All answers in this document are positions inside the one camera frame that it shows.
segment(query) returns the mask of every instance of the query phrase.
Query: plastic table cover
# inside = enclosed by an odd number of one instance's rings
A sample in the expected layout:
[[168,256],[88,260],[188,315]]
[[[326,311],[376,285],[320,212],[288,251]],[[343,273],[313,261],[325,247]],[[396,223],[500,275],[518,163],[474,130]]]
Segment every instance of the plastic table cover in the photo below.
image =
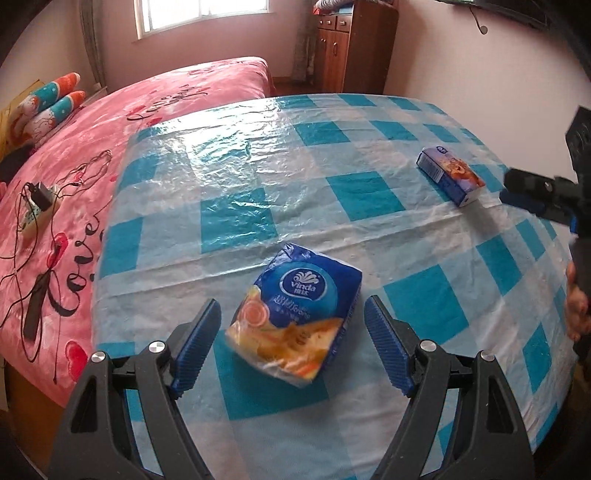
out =
[[[486,181],[458,209],[416,168],[444,145]],[[387,96],[310,95],[193,113],[132,137],[93,304],[94,340],[129,355],[193,320],[206,298],[229,326],[282,242],[363,271],[334,362],[305,389],[257,372],[219,333],[179,408],[215,478],[369,479],[407,405],[365,329],[378,294],[419,337],[498,357],[533,449],[574,363],[562,304],[567,254],[553,227],[499,201],[506,167],[438,107]],[[426,472],[452,428],[448,395]],[[137,395],[145,466],[158,470]]]

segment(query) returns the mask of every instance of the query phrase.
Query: wooden floor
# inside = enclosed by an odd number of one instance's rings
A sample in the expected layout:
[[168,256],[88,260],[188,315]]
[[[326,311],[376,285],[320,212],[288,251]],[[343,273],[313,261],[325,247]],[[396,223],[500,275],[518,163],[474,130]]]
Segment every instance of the wooden floor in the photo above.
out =
[[21,450],[47,473],[53,440],[63,409],[30,384],[10,365],[5,368],[9,412],[1,412]]
[[276,82],[275,91],[278,97],[287,95],[308,95],[311,93],[321,93],[313,85],[299,82]]

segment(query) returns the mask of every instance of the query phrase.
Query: small box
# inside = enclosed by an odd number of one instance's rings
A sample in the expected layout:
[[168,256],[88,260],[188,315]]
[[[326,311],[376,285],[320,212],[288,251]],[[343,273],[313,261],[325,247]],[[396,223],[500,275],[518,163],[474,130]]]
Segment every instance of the small box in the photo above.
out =
[[424,148],[417,166],[441,188],[458,207],[476,200],[486,186],[466,162],[445,147]]

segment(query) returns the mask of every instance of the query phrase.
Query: tissue pack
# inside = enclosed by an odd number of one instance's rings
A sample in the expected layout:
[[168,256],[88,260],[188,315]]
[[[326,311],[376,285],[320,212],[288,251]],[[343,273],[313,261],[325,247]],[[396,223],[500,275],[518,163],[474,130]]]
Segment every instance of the tissue pack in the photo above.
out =
[[361,278],[339,260],[285,244],[248,290],[226,340],[255,368],[303,387],[334,357]]

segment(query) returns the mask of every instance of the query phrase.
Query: power adapter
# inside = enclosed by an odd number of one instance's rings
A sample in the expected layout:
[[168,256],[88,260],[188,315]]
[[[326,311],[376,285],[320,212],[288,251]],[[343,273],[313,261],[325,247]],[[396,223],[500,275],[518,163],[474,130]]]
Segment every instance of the power adapter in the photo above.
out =
[[43,182],[39,182],[36,185],[30,185],[29,191],[31,192],[31,200],[42,212],[46,212],[51,208],[55,194],[43,185]]

